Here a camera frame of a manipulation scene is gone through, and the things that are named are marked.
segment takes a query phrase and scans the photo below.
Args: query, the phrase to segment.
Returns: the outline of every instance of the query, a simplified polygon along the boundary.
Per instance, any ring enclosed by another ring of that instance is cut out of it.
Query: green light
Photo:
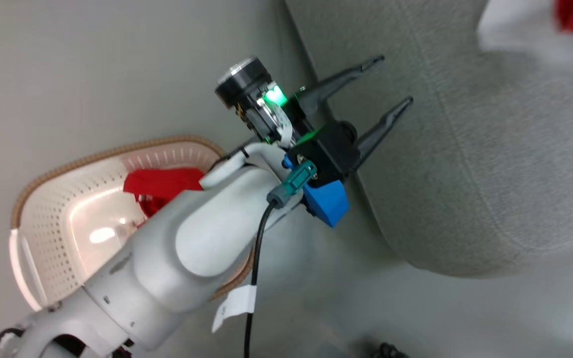
[[[280,89],[279,86],[275,86],[274,88],[268,90],[267,93],[264,95],[264,98],[270,100],[271,102],[277,104],[278,106],[282,106],[288,101],[286,97],[287,96],[284,93],[282,93],[282,90]]]

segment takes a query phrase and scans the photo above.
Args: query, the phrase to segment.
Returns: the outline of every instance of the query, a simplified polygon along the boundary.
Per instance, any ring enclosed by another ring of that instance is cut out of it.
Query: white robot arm
[[[343,180],[379,145],[412,98],[359,138],[348,122],[314,131],[306,116],[382,61],[383,56],[374,57],[291,99],[258,59],[231,68],[216,94],[261,142],[239,149],[209,172],[200,181],[203,191],[184,191],[169,202],[73,294],[0,339],[0,358],[72,356],[54,342],[63,335],[85,344],[83,356],[89,357],[106,357],[125,342],[155,350],[248,257],[263,213],[271,213],[268,230],[303,203],[333,227],[348,210]]]
[[[253,143],[245,152],[250,158],[237,154],[204,177],[204,191],[185,191],[169,202],[84,286],[34,313],[14,344],[15,356],[47,355],[61,335],[77,337],[100,356],[127,340],[156,349],[247,258],[267,193],[290,172],[279,147]],[[300,193],[273,211],[267,229],[301,199]],[[52,358],[57,348],[50,351]]]

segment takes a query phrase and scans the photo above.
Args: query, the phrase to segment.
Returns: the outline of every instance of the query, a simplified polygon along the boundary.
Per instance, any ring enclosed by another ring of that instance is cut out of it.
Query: teal connector
[[[277,209],[284,207],[293,195],[296,195],[309,180],[315,177],[317,172],[318,168],[312,161],[302,162],[302,164],[293,169],[282,184],[276,186],[269,192],[267,201],[277,202]]]

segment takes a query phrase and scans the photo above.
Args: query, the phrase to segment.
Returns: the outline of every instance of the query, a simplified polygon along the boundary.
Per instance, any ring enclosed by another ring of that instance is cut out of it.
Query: white plastic basket
[[[14,278],[38,311],[63,299],[111,258],[146,220],[131,193],[129,172],[196,167],[207,172],[222,149],[194,136],[138,143],[84,158],[39,177],[13,209],[9,238]],[[216,293],[236,287],[250,261]]]

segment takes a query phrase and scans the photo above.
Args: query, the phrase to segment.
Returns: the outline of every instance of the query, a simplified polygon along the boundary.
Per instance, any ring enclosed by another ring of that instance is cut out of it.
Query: gray fabric surface
[[[359,175],[385,238],[419,268],[516,272],[573,249],[573,76],[482,54],[484,0],[286,0],[324,77],[385,54],[331,101],[359,132],[411,94]]]

